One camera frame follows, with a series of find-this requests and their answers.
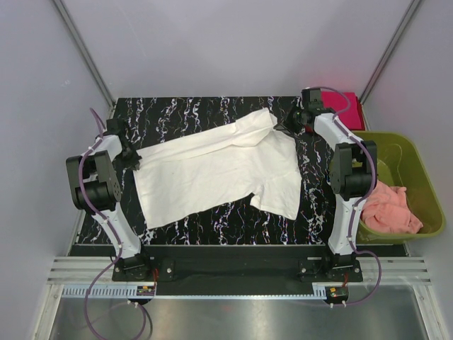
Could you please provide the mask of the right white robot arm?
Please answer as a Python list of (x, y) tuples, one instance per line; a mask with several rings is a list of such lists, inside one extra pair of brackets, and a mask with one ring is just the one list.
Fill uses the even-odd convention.
[(310, 274), (336, 281), (360, 272), (356, 237), (362, 209), (377, 184), (377, 145), (364, 141), (341, 122), (340, 114), (351, 107), (348, 97), (340, 94), (346, 107), (337, 112), (324, 105), (323, 90), (335, 91), (325, 86), (303, 89), (300, 103), (276, 128), (291, 137), (302, 130), (311, 131), (333, 150), (329, 166), (330, 185), (336, 196), (333, 229), (320, 266)]

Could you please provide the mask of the white t shirt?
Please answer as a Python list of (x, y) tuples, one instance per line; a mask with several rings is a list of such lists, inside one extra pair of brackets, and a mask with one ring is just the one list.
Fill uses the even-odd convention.
[(302, 177), (294, 138), (256, 110), (233, 123), (138, 151), (134, 182), (146, 226), (251, 196), (259, 210), (295, 220)]

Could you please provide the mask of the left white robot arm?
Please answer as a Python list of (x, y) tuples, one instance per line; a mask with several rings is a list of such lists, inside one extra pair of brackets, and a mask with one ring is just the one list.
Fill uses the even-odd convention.
[(143, 281), (152, 274), (153, 263), (122, 211), (122, 189), (113, 167), (118, 160), (126, 169), (138, 170), (141, 157), (127, 136), (129, 125), (123, 119), (103, 122), (94, 110), (91, 113), (98, 127), (94, 144), (66, 160), (71, 199), (113, 244), (113, 280)]

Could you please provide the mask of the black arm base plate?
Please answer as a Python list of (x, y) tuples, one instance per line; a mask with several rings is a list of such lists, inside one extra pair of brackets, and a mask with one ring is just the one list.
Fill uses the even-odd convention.
[(138, 282), (171, 283), (179, 286), (234, 285), (261, 287), (295, 283), (342, 285), (363, 281), (359, 273), (341, 280), (312, 276), (325, 254), (326, 246), (144, 246), (151, 259), (151, 275)]

